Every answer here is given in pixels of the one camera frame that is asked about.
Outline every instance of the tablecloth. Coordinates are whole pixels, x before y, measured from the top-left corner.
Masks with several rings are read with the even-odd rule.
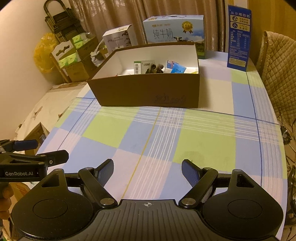
[[[178,202],[191,188],[181,173],[181,162],[189,159],[223,173],[242,169],[285,213],[283,140],[261,78],[251,60],[246,73],[227,68],[227,53],[207,56],[199,60],[198,109],[102,107],[86,85],[39,149],[70,154],[49,172],[77,172],[112,158],[114,173],[105,188],[117,201]]]

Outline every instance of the wall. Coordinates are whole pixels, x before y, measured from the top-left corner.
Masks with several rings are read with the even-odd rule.
[[[0,11],[0,139],[13,139],[15,130],[34,105],[54,85],[58,71],[43,75],[33,61],[36,44],[50,32],[44,18],[45,0],[12,0]],[[68,0],[63,0],[69,7]],[[57,14],[62,8],[49,4]]]
[[[296,40],[296,11],[284,0],[249,0],[252,10],[250,58],[256,64],[263,31],[272,31]]]

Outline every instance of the checkered tablecloth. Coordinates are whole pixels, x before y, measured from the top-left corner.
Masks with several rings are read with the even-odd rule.
[[[112,158],[114,173],[105,188],[117,201],[178,202],[191,188],[181,173],[183,159],[223,173],[242,169],[285,213],[284,145],[261,78],[251,61],[245,73],[227,68],[227,53],[208,56],[199,60],[198,109],[102,107],[86,85],[39,153],[67,150],[69,160],[59,166],[65,172],[97,167]]]

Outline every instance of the curtain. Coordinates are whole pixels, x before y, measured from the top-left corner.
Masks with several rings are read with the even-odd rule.
[[[224,0],[69,0],[86,31],[99,40],[110,29],[133,24],[138,43],[145,44],[143,21],[160,15],[204,15],[207,50],[225,49]]]

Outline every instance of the finger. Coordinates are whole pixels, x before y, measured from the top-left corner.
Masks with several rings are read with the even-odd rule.
[[[9,218],[9,211],[6,210],[6,211],[1,211],[0,212],[0,219],[8,219]]]
[[[3,188],[2,195],[4,198],[10,198],[13,196],[13,189],[10,184]]]
[[[11,200],[2,198],[0,199],[0,211],[6,211],[10,208]]]

